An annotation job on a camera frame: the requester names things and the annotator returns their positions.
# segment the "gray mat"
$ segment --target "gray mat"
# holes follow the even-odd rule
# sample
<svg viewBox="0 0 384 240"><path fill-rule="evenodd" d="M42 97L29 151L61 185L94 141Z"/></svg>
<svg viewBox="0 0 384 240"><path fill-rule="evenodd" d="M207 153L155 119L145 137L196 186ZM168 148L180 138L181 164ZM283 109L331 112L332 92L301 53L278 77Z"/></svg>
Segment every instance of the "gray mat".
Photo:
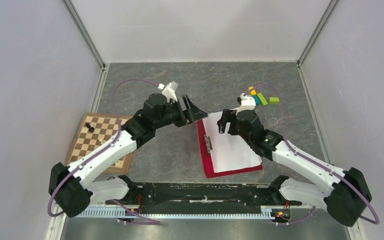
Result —
<svg viewBox="0 0 384 240"><path fill-rule="evenodd" d="M323 159L310 108L295 63L284 62L187 62L112 63L109 68L98 113L113 113L111 93L122 80L143 78L155 83L179 83L177 96L187 94L208 113L236 108L236 98L249 86L269 83L277 87L284 102L285 133L297 147ZM156 87L128 82L116 92L115 105L123 115L133 115ZM270 89L258 89L266 98L275 97ZM281 130L279 105L259 105L256 109L265 128ZM174 125L157 130L154 139L135 151L128 176L134 182L219 182L270 183L278 175L306 181L287 167L263 159L262 171L206 178L200 160L196 126ZM99 180L111 174L102 174Z"/></svg>

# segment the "clipboard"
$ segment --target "clipboard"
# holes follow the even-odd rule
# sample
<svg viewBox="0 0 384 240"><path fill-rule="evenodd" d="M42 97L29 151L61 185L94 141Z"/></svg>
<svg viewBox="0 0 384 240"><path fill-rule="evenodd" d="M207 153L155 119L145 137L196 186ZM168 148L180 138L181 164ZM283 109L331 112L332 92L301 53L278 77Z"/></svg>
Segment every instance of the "clipboard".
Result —
<svg viewBox="0 0 384 240"><path fill-rule="evenodd" d="M219 133L222 112L196 122L202 167L207 178L263 170L261 158L238 135Z"/></svg>

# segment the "toy block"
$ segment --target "toy block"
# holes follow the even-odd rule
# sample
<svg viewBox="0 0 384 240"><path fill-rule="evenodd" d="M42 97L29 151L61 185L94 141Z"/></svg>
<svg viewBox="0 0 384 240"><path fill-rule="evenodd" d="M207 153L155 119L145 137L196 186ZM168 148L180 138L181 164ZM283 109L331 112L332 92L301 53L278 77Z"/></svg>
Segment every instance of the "toy block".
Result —
<svg viewBox="0 0 384 240"><path fill-rule="evenodd" d="M278 97L273 97L273 96L271 96L271 97L268 99L268 103L269 103L269 104L278 104L278 103L280 103L280 100L279 100Z"/></svg>
<svg viewBox="0 0 384 240"><path fill-rule="evenodd" d="M263 94L258 93L258 94L257 94L257 97L258 97L258 99L260 100L261 104L263 104L264 106L267 105L267 104L269 104L269 103L267 102L266 98L263 96Z"/></svg>
<svg viewBox="0 0 384 240"><path fill-rule="evenodd" d="M257 92L255 89L251 91L251 96L254 96L254 95L257 95Z"/></svg>
<svg viewBox="0 0 384 240"><path fill-rule="evenodd" d="M260 100L258 99L258 97L257 96L252 96L253 98L254 98L254 100L255 100L255 105L258 105L258 104L260 104Z"/></svg>

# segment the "metal clip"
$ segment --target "metal clip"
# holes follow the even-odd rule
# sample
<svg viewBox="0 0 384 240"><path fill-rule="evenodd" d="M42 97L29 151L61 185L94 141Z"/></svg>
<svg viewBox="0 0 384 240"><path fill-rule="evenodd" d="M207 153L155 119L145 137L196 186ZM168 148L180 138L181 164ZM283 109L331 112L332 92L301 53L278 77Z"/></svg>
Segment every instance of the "metal clip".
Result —
<svg viewBox="0 0 384 240"><path fill-rule="evenodd" d="M210 154L210 150L213 150L213 146L211 145L211 138L210 136L204 135L204 140L205 140L206 151L208 154Z"/></svg>

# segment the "teal block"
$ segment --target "teal block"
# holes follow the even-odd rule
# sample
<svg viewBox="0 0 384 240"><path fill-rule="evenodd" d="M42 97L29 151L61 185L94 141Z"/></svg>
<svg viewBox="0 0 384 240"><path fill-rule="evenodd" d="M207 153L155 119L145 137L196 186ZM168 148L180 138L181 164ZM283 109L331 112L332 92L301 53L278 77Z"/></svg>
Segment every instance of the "teal block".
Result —
<svg viewBox="0 0 384 240"><path fill-rule="evenodd" d="M260 104L260 100L257 95L252 96L255 99L255 105Z"/></svg>

